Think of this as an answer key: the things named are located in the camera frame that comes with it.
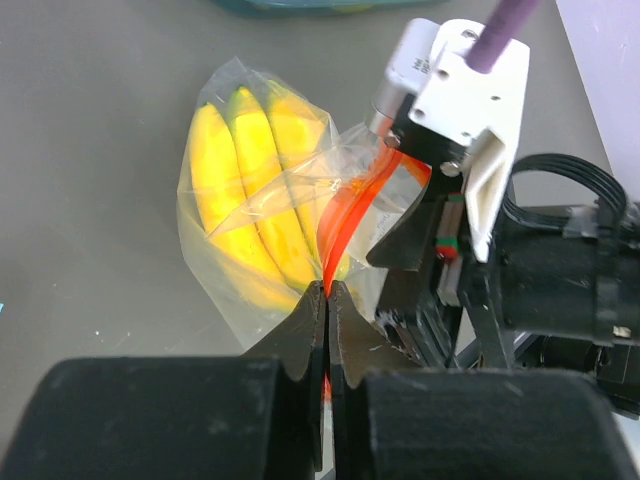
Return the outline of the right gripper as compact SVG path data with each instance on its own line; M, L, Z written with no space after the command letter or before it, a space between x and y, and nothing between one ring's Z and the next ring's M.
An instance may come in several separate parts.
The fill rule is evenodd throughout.
M448 180L432 171L394 226L366 256L389 269L375 310L387 338L416 363L444 368L450 335L429 280L417 272L442 216ZM620 218L605 203L563 216L510 211L498 222L489 259L467 249L444 256L436 290L464 310L484 366L535 365L574 370L639 367L639 206Z

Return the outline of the fake banana bunch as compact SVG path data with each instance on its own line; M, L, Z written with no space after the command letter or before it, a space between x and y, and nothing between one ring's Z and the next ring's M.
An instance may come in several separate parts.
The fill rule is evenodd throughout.
M276 81L194 114L187 156L205 237L239 295L288 312L322 277L316 231L333 185L329 115Z

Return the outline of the red zip bag with fruit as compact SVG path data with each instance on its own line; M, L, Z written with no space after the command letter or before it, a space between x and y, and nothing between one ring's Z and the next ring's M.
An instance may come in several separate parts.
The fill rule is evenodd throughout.
M323 277L318 240L353 202L335 278L372 320L385 271L368 251L427 186L431 170L383 157L363 125L330 114L280 78L232 59L201 89L177 187L184 259L243 350Z

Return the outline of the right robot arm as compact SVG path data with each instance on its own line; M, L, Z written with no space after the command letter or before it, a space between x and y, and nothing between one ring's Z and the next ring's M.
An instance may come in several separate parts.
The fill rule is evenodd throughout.
M435 368L545 368L591 376L614 408L639 414L639 223L622 186L574 157L534 155L519 173L578 182L584 213L504 199L486 262L471 250L460 177L434 173L371 250L387 270L375 323Z

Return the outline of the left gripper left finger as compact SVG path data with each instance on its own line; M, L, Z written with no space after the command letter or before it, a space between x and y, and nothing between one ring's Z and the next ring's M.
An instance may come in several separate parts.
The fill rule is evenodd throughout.
M28 402L5 479L311 479L323 466L319 282L240 356L59 362Z

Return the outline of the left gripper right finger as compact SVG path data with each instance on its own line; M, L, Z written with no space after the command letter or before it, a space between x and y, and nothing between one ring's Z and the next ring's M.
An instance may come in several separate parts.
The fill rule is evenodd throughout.
M343 283L327 306L339 479L635 479L606 398L587 377L433 370L359 314Z

